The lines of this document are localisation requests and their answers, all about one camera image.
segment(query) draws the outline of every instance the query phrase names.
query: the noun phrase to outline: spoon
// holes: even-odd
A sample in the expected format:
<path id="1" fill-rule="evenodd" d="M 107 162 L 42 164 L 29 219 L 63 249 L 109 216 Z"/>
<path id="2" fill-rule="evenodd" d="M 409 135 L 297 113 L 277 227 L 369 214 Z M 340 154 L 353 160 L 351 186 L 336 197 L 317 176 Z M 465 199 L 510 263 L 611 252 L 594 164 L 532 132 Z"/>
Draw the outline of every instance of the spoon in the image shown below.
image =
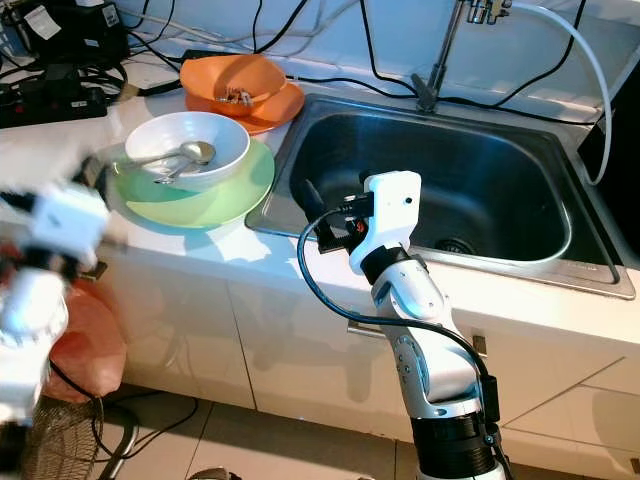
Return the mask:
<path id="1" fill-rule="evenodd" d="M 135 170 L 136 168 L 140 168 L 144 165 L 148 165 L 153 162 L 157 162 L 158 160 L 163 160 L 165 158 L 175 157 L 177 155 L 185 156 L 193 161 L 195 160 L 195 156 L 200 157 L 201 152 L 213 152 L 209 153 L 210 156 L 215 154 L 215 149 L 213 146 L 207 142 L 197 142 L 197 141 L 188 141 L 180 144 L 178 148 L 174 148 L 160 155 L 154 155 L 151 157 L 143 157 L 134 160 L 128 160 L 125 162 L 115 162 L 111 164 L 111 168 L 114 173 L 120 174 L 129 172 L 131 170 Z"/>
<path id="2" fill-rule="evenodd" d="M 181 154 L 187 157 L 189 161 L 183 163 L 174 171 L 165 175 L 164 177 L 155 179 L 154 183 L 159 183 L 161 185 L 170 185 L 177 180 L 177 178 L 182 174 L 182 172 L 184 172 L 187 168 L 189 168 L 194 163 L 200 166 L 209 164 L 209 162 L 213 159 L 213 157 L 216 154 L 216 149 L 214 148 L 214 146 L 207 142 L 191 142 L 191 143 L 192 145 L 189 145 L 188 148 L 185 148 L 184 151 L 181 152 Z"/>

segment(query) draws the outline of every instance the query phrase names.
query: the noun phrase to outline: white wall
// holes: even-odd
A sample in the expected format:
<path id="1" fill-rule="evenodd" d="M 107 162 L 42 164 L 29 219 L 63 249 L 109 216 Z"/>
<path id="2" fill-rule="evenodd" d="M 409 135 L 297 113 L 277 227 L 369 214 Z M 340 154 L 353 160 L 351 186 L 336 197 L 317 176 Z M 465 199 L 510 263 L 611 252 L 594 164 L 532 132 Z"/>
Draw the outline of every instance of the white wall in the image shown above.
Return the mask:
<path id="1" fill-rule="evenodd" d="M 264 0 L 258 30 L 279 29 L 298 1 Z M 321 1 L 310 0 L 292 29 L 312 28 Z M 324 15 L 329 15 L 344 1 L 326 0 Z M 117 0 L 117 3 L 139 11 L 143 2 Z M 579 0 L 535 3 L 556 9 L 572 22 Z M 176 0 L 173 18 L 191 27 L 236 37 L 250 32 L 257 4 L 257 0 Z M 427 76 L 439 50 L 452 5 L 453 0 L 368 0 L 378 69 L 405 77 L 413 72 Z M 166 18 L 169 7 L 170 0 L 151 0 L 149 13 Z M 128 24 L 134 21 L 133 17 L 124 16 L 124 19 Z M 639 2 L 589 0 L 587 3 L 580 31 L 602 63 L 609 85 L 640 44 L 638 25 Z M 139 30 L 154 32 L 158 28 L 159 24 L 146 22 Z M 258 44 L 269 39 L 260 37 Z M 566 42 L 567 35 L 555 25 L 520 11 L 512 12 L 495 26 L 463 22 L 449 58 L 443 94 L 465 92 L 469 98 L 487 100 L 490 95 L 487 92 L 510 91 L 553 66 L 561 57 Z M 301 38 L 285 38 L 269 52 L 286 54 L 303 43 Z M 367 70 L 368 55 L 358 4 L 319 34 L 296 58 Z M 577 45 L 559 72 L 531 87 L 527 93 L 533 97 L 551 97 L 584 105 L 599 103 L 595 77 Z M 512 105 L 518 106 L 517 100 Z"/>

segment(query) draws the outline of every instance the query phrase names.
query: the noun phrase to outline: white countertop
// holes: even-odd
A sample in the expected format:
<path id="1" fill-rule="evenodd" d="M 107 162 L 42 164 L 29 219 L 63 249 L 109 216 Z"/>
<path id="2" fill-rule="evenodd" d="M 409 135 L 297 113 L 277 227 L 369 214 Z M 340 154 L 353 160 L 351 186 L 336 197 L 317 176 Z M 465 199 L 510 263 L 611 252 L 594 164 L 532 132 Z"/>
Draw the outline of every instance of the white countertop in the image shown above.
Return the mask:
<path id="1" fill-rule="evenodd" d="M 305 89 L 334 95 L 343 92 L 315 86 Z M 381 98 L 357 92 L 350 96 L 354 95 L 370 102 Z M 401 101 L 385 103 L 407 105 Z M 182 92 L 174 92 L 122 102 L 110 108 L 105 118 L 0 130 L 0 187 L 33 189 L 64 179 L 75 170 L 84 152 L 122 148 L 127 134 L 140 123 L 184 109 Z M 443 105 L 440 113 L 551 130 L 565 148 L 575 149 L 584 135 L 579 128 L 559 128 L 499 112 Z M 287 128 L 282 126 L 257 139 L 275 154 Z M 113 226 L 126 232 L 131 252 L 141 258 L 230 279 L 277 281 L 283 288 L 306 288 L 295 258 L 296 239 L 258 233 L 241 222 L 210 231 L 162 227 L 134 216 L 115 195 L 110 196 L 110 207 Z M 346 253 L 320 259 L 314 247 L 310 243 L 307 249 L 309 266 L 328 293 L 343 302 L 368 305 L 369 285 L 350 271 Z M 593 345 L 622 355 L 640 355 L 640 298 L 621 300 L 433 262 L 429 270 L 451 298 L 454 319 L 467 325 L 583 345 L 595 342 Z M 640 271 L 628 273 L 640 291 Z"/>

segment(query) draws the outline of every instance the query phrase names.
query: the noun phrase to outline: faucet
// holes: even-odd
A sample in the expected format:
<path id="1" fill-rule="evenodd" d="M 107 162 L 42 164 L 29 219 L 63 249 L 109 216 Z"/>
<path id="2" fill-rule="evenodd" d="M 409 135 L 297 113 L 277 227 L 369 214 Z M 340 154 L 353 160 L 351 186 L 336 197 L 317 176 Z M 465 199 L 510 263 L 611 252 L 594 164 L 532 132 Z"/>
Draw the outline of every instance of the faucet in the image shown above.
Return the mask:
<path id="1" fill-rule="evenodd" d="M 438 94 L 442 86 L 444 74 L 447 71 L 447 58 L 451 50 L 453 38 L 458 30 L 460 19 L 462 18 L 462 7 L 467 0 L 455 0 L 449 25 L 440 47 L 438 60 L 433 64 L 428 83 L 417 74 L 411 75 L 411 82 L 418 93 L 418 110 L 425 113 L 433 113 L 438 101 Z M 470 0 L 467 22 L 487 25 L 494 25 L 498 17 L 505 17 L 509 14 L 506 10 L 511 7 L 511 0 Z"/>

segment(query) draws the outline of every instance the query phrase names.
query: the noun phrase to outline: stainless steel sink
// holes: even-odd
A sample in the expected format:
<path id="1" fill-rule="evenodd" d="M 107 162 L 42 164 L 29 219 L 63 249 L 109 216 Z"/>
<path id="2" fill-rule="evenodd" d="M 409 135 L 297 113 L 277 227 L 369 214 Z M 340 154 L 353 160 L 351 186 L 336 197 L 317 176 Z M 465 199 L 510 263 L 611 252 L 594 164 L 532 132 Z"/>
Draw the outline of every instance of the stainless steel sink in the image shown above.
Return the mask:
<path id="1" fill-rule="evenodd" d="M 250 228 L 297 235 L 309 179 L 329 206 L 370 173 L 422 176 L 411 241 L 428 261 L 633 298 L 558 140 L 548 133 L 309 95 Z"/>

